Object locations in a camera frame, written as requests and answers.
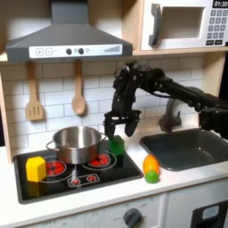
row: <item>cabinet handle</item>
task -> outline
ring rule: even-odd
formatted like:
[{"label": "cabinet handle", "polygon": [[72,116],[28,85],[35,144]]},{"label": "cabinet handle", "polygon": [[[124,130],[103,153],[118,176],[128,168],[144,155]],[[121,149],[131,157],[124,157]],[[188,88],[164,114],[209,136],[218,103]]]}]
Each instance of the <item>cabinet handle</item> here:
[{"label": "cabinet handle", "polygon": [[154,16],[153,35],[149,36],[149,45],[154,46],[159,41],[161,31],[161,10],[160,4],[152,4],[151,13]]}]

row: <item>orange fruit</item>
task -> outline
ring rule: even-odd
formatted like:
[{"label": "orange fruit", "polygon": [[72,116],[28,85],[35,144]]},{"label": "orange fruit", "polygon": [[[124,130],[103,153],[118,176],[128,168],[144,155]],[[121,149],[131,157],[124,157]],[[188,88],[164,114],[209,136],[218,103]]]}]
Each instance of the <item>orange fruit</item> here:
[{"label": "orange fruit", "polygon": [[146,175],[149,171],[160,174],[159,163],[152,155],[148,155],[143,162],[143,172]]}]

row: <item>sink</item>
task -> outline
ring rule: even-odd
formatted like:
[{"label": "sink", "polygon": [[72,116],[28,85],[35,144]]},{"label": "sink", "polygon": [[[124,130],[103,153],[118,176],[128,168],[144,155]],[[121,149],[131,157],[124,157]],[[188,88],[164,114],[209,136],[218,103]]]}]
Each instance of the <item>sink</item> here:
[{"label": "sink", "polygon": [[228,160],[228,143],[201,129],[145,136],[140,144],[156,157],[161,167],[170,171],[182,171]]}]

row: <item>microwave keypad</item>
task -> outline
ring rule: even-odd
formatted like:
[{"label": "microwave keypad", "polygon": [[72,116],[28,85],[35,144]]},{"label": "microwave keypad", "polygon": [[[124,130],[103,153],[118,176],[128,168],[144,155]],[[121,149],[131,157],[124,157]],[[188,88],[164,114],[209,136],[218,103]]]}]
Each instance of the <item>microwave keypad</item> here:
[{"label": "microwave keypad", "polygon": [[210,16],[206,45],[221,45],[223,43],[228,10],[213,9]]}]

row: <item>wooden spatula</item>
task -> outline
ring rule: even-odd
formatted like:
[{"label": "wooden spatula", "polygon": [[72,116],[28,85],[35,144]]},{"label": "wooden spatula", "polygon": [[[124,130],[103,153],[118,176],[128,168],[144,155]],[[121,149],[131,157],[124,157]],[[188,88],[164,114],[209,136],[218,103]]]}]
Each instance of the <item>wooden spatula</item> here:
[{"label": "wooden spatula", "polygon": [[28,88],[30,94],[30,101],[26,107],[26,115],[29,120],[42,119],[44,116],[43,107],[37,100],[37,88],[35,80],[36,65],[34,62],[27,62],[26,68],[28,72]]},{"label": "wooden spatula", "polygon": [[75,61],[75,97],[72,101],[72,109],[77,115],[82,115],[86,109],[82,96],[82,61]]}]

